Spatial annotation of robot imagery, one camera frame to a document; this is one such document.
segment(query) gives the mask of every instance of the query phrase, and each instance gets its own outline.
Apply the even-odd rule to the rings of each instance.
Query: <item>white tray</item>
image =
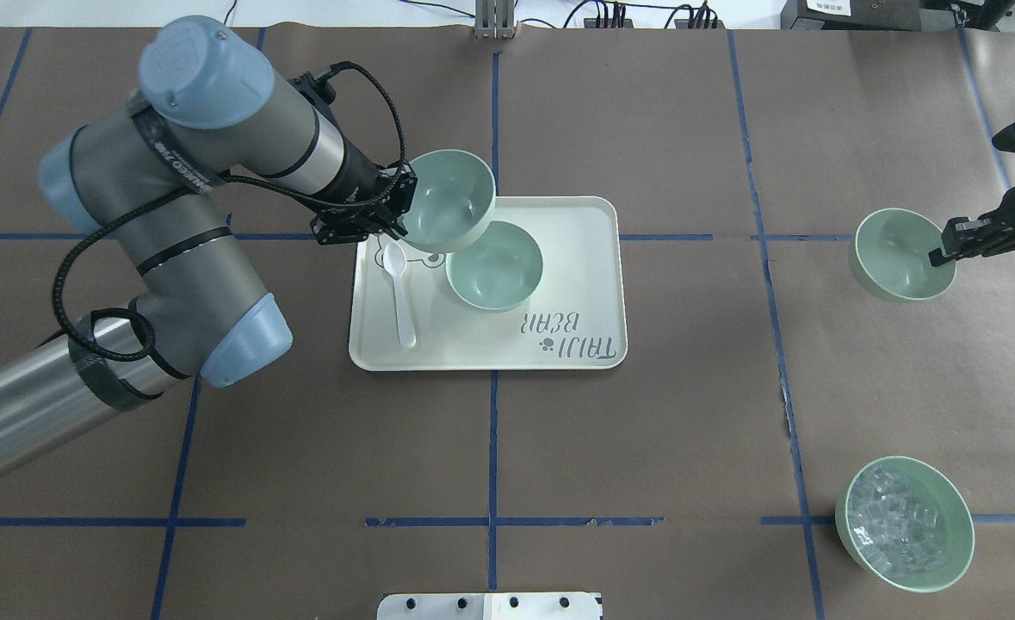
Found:
[[[350,360],[366,370],[612,368],[626,356],[626,311],[614,207],[601,197],[497,196],[494,219],[542,248],[542,283],[506,313],[475,309],[446,279],[445,256],[404,244],[416,348],[400,346],[385,236],[358,244]]]

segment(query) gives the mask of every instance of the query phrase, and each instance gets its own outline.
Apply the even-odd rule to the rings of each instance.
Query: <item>green bowl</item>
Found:
[[[411,208],[400,217],[404,240],[431,254],[449,254],[468,247],[491,221],[496,182],[483,158],[468,151],[444,149],[411,160],[416,193]]]
[[[974,556],[967,502],[947,476],[908,457],[855,475],[836,500],[836,533],[859,565],[910,593],[950,588]]]
[[[940,228],[924,215],[883,208],[866,216],[848,253],[862,287],[888,301],[938,297],[955,280],[955,262],[932,267],[928,253],[942,248]]]
[[[542,249],[516,224],[491,222],[479,239],[447,256],[446,277],[469,305],[510,311],[542,281]]]

